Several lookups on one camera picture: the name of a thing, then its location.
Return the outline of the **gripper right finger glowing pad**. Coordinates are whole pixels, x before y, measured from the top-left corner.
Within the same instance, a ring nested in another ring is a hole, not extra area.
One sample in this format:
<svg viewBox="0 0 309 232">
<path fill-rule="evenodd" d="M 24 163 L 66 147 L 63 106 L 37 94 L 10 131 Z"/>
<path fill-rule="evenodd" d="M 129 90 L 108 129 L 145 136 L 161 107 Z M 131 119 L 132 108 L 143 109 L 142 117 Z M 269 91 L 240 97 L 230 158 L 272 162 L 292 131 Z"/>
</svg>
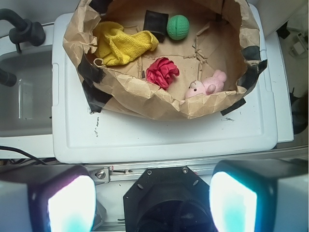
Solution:
<svg viewBox="0 0 309 232">
<path fill-rule="evenodd" d="M 212 174 L 209 202 L 220 232 L 307 232 L 309 162 L 222 160 Z"/>
</svg>

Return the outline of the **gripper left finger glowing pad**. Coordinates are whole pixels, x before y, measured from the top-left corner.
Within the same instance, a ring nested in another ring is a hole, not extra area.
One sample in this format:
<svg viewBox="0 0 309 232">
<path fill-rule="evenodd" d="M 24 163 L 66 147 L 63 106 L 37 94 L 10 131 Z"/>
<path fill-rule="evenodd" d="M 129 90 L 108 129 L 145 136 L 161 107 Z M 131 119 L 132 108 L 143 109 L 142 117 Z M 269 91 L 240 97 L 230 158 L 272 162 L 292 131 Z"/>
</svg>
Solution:
<svg viewBox="0 0 309 232">
<path fill-rule="evenodd" d="M 0 168 L 2 232 L 90 232 L 96 187 L 82 165 Z"/>
</svg>

